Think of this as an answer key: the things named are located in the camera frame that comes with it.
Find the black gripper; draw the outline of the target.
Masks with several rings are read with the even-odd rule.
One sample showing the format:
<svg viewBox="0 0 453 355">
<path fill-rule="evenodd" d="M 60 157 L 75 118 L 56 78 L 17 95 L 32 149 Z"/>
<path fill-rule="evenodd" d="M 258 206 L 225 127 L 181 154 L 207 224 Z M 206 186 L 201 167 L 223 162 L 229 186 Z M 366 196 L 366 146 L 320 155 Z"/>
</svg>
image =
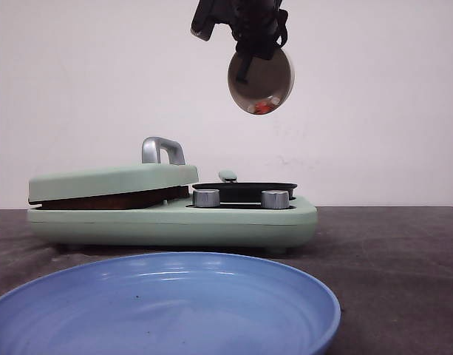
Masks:
<svg viewBox="0 0 453 355">
<path fill-rule="evenodd" d="M 287 42 L 288 12 L 281 0 L 232 1 L 234 20 L 232 34 L 240 60 L 236 80 L 248 83 L 248 70 L 253 57 L 272 59 L 275 51 Z"/>
</svg>

